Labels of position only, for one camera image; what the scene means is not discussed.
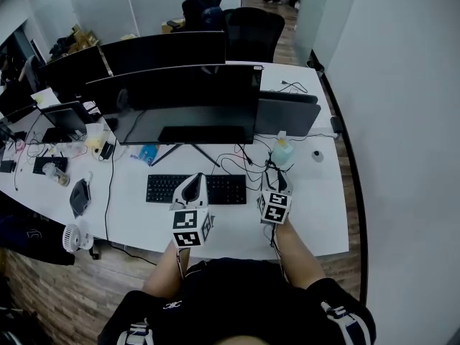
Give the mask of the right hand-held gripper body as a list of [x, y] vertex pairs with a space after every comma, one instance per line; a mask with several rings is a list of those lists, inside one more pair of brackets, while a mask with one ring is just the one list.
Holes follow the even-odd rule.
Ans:
[[284, 224], [292, 205], [292, 197], [263, 190], [257, 199], [262, 224]]

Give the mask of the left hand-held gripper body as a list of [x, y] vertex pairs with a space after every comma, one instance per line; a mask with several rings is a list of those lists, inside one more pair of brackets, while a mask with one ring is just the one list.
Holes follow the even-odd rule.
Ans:
[[172, 241], [178, 249], [203, 246], [213, 228], [208, 205], [207, 180], [203, 173], [186, 178], [175, 189], [170, 205]]

